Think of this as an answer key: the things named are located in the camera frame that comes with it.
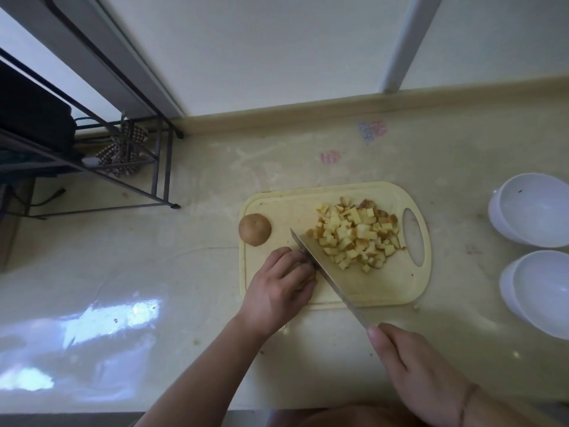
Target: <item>bowl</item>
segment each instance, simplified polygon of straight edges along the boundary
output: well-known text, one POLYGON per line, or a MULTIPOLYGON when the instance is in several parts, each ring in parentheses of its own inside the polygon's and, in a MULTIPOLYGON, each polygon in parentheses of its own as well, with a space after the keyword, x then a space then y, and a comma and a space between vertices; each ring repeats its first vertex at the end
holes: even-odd
POLYGON ((543 250, 522 256, 502 272, 500 293, 517 316, 569 340, 569 254, 543 250))
POLYGON ((488 205, 494 228, 518 243, 569 245, 569 185, 544 173, 522 173, 494 192, 488 205))

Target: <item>pile of diced potatoes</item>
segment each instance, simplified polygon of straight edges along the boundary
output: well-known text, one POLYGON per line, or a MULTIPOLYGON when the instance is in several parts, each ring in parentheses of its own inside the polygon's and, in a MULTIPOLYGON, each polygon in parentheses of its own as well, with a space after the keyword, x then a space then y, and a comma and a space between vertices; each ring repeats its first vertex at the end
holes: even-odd
POLYGON ((358 207, 350 202, 342 196, 337 205, 321 204, 317 208, 317 225, 307 235, 317 239, 341 269, 359 261, 368 273, 372 267, 383 267, 387 258, 401 249, 398 220, 369 199, 364 199, 358 207))

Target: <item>person's left hand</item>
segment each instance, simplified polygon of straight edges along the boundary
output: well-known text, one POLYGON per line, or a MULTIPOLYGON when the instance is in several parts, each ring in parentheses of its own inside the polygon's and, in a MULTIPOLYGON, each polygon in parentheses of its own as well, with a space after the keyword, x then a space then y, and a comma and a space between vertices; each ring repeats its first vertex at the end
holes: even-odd
POLYGON ((268 339, 309 302, 317 283, 315 272, 302 251, 273 251, 253 276, 236 317, 256 336, 268 339))

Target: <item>wall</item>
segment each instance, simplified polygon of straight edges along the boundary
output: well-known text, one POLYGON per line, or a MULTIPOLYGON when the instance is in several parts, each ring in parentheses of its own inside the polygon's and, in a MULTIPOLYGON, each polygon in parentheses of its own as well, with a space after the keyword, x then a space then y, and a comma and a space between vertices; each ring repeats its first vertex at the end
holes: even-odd
POLYGON ((409 0, 101 0, 187 114, 375 92, 409 0))
MULTIPOLYGON (((108 121, 120 119, 115 107, 2 9, 0 47, 99 116, 108 121)), ((75 118, 85 114, 73 107, 72 115, 75 118)))
POLYGON ((568 74, 568 19, 569 0, 443 0, 402 88, 568 74))

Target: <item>metal rack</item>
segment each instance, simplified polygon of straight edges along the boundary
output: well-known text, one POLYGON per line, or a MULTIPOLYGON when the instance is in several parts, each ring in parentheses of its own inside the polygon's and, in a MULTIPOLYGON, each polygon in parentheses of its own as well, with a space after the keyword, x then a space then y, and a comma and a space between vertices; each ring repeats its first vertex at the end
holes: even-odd
POLYGON ((144 93, 142 93, 118 68, 115 64, 113 64, 108 57, 106 57, 88 38, 85 36, 74 24, 71 22, 64 13, 54 4, 52 0, 44 0, 46 6, 49 10, 58 18, 60 21, 87 47, 89 48, 93 54, 102 62, 104 63, 123 83, 127 86, 134 94, 136 94, 146 105, 149 109, 156 114, 154 117, 146 117, 144 121, 148 120, 155 120, 156 122, 156 142, 154 146, 154 150, 151 151, 147 149, 143 144, 137 143, 132 139, 132 132, 134 131, 134 123, 136 121, 143 121, 141 120, 129 120, 129 133, 124 134, 119 128, 115 127, 117 122, 107 122, 101 117, 99 117, 94 112, 90 111, 88 108, 84 107, 82 104, 77 102, 71 96, 67 95, 63 91, 61 91, 58 87, 41 77, 38 73, 30 69, 25 64, 21 63, 18 59, 12 57, 9 53, 5 50, 0 48, 0 57, 4 60, 8 61, 11 65, 18 68, 20 71, 23 71, 25 74, 36 80, 39 84, 46 87, 49 91, 53 92, 56 96, 58 96, 63 101, 67 102, 68 104, 76 107, 77 109, 81 110, 83 113, 87 114, 93 120, 97 122, 97 124, 89 125, 89 128, 96 128, 96 127, 104 127, 108 130, 109 134, 107 137, 117 137, 124 140, 129 147, 135 148, 141 154, 145 155, 147 158, 143 160, 138 160, 135 162, 130 162, 130 153, 127 152, 127 162, 124 163, 115 163, 115 164, 107 164, 107 165, 99 165, 89 167, 84 165, 81 161, 71 160, 68 157, 65 157, 53 150, 50 150, 46 147, 43 147, 27 138, 19 136, 18 134, 14 134, 10 131, 6 131, 0 128, 0 135, 3 136, 3 141, 8 145, 12 145, 14 147, 25 149, 27 151, 34 152, 39 154, 43 157, 47 157, 50 159, 49 162, 35 162, 35 163, 16 163, 10 165, 2 165, 0 166, 0 171, 11 171, 16 169, 35 169, 35 168, 44 168, 44 167, 53 167, 53 166, 68 166, 76 170, 77 172, 88 172, 92 175, 108 181, 110 183, 115 184, 116 186, 124 187, 125 189, 130 190, 131 192, 138 193, 144 197, 152 199, 154 202, 150 204, 142 204, 142 205, 123 205, 119 207, 106 207, 106 208, 92 208, 92 209, 84 209, 78 211, 67 211, 67 212, 60 212, 60 213, 46 213, 40 215, 30 215, 29 211, 25 214, 18 214, 9 211, 0 211, 0 214, 10 214, 16 215, 21 217, 28 217, 31 219, 39 219, 45 220, 47 217, 53 216, 63 216, 63 215, 70 215, 70 214, 80 214, 80 213, 88 213, 88 212, 95 212, 95 211, 109 211, 113 209, 129 209, 129 208, 143 208, 143 207, 155 207, 161 205, 168 205, 170 208, 179 209, 180 205, 172 203, 169 201, 170 195, 170 174, 171 174, 171 166, 172 166, 172 147, 174 142, 174 134, 180 139, 183 139, 184 133, 177 128, 161 111, 158 109, 152 101, 150 101, 144 93), (165 175, 164 175, 164 192, 163 196, 159 197, 157 194, 158 190, 158 175, 159 175, 159 164, 160 164, 160 154, 162 151, 162 134, 163 134, 163 127, 164 124, 166 125, 166 132, 167 132, 167 141, 166 141, 166 162, 165 162, 165 175), (117 168, 117 167, 125 167, 125 166, 133 166, 133 165, 140 165, 140 164, 152 164, 153 165, 153 177, 152 177, 152 185, 150 193, 141 190, 131 184, 125 183, 119 179, 111 177, 105 173, 102 173, 103 170, 108 170, 110 168, 117 168))

